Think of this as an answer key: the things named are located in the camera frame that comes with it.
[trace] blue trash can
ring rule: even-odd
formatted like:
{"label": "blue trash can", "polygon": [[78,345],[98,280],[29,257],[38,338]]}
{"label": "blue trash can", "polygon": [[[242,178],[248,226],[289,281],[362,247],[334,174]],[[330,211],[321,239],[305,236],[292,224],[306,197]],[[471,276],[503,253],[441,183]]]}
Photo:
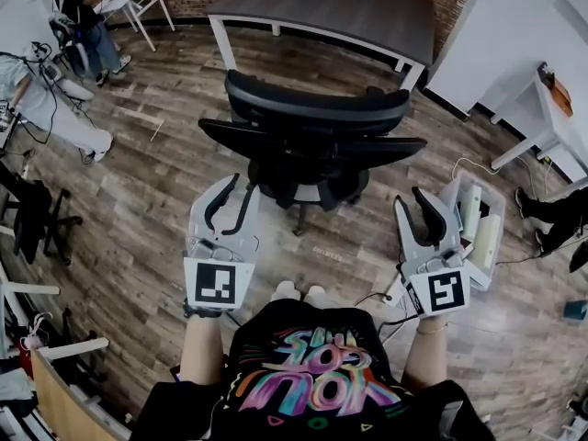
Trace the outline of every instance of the blue trash can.
{"label": "blue trash can", "polygon": [[588,300],[570,300],[566,302],[563,316],[566,319],[584,320],[588,311]]}

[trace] brown bag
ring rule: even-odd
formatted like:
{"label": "brown bag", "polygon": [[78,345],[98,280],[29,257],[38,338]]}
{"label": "brown bag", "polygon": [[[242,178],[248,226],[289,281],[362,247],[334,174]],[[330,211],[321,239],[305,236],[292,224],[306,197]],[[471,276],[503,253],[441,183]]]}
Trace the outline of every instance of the brown bag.
{"label": "brown bag", "polygon": [[553,101],[555,101],[556,105],[558,105],[563,110],[563,112],[566,113],[569,118],[571,118],[573,116],[573,110],[571,109],[571,97],[565,86],[563,86],[556,78],[555,83],[549,91],[551,92],[551,97],[553,98]]}

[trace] blue jeans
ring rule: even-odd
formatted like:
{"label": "blue jeans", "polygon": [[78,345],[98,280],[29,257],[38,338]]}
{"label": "blue jeans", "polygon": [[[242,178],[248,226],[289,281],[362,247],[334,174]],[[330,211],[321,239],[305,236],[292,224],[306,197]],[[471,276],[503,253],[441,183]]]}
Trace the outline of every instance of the blue jeans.
{"label": "blue jeans", "polygon": [[120,68],[119,53],[103,21],[85,33],[82,43],[88,54],[90,70],[94,77],[98,77],[102,72],[102,62],[110,71]]}

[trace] dark wood desk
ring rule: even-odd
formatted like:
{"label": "dark wood desk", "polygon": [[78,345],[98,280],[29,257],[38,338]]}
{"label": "dark wood desk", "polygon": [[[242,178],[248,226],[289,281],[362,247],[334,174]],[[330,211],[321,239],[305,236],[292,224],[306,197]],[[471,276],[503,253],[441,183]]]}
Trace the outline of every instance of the dark wood desk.
{"label": "dark wood desk", "polygon": [[217,0],[207,8],[227,69],[236,69],[223,20],[302,29],[352,42],[405,63],[411,70],[402,88],[412,90],[433,62],[435,14],[431,0]]}

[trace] black t-shirt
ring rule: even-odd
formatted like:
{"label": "black t-shirt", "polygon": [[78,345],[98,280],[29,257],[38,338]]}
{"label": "black t-shirt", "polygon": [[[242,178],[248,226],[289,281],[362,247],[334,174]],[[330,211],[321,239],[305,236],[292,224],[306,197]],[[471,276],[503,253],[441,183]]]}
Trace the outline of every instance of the black t-shirt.
{"label": "black t-shirt", "polygon": [[83,32],[93,28],[101,21],[91,6],[84,5],[84,0],[55,0],[55,5],[75,24],[80,25]]}
{"label": "black t-shirt", "polygon": [[296,300],[270,302],[235,333],[221,384],[156,384],[130,439],[203,436],[494,439],[455,382],[401,387],[367,312]]}

